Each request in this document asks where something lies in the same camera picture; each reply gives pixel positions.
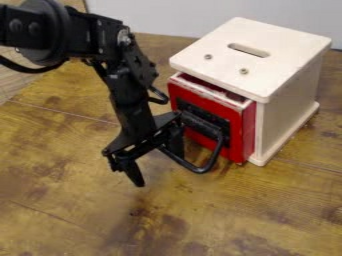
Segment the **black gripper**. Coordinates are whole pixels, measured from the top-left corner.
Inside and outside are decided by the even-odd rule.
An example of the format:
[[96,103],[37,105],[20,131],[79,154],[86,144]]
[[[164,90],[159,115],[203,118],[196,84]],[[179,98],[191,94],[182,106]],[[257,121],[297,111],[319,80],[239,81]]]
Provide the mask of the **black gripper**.
[[136,159],[155,148],[166,150],[172,157],[184,157],[183,127],[179,112],[152,115],[147,103],[114,104],[120,132],[103,149],[111,169],[122,171],[136,187],[146,185]]

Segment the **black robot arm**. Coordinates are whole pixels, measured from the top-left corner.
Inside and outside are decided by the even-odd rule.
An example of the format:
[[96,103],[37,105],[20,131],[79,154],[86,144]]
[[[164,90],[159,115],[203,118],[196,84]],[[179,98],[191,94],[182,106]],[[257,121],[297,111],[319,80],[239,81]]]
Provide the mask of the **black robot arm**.
[[151,113],[150,105],[167,104],[168,97],[154,87],[156,65],[143,54],[130,27],[56,0],[24,0],[19,6],[0,4],[0,46],[15,48],[36,65],[25,67],[0,55],[0,65],[21,73],[48,72],[72,58],[95,69],[122,125],[102,154],[111,169],[142,187],[136,159],[159,147],[172,149],[182,144],[180,115]]

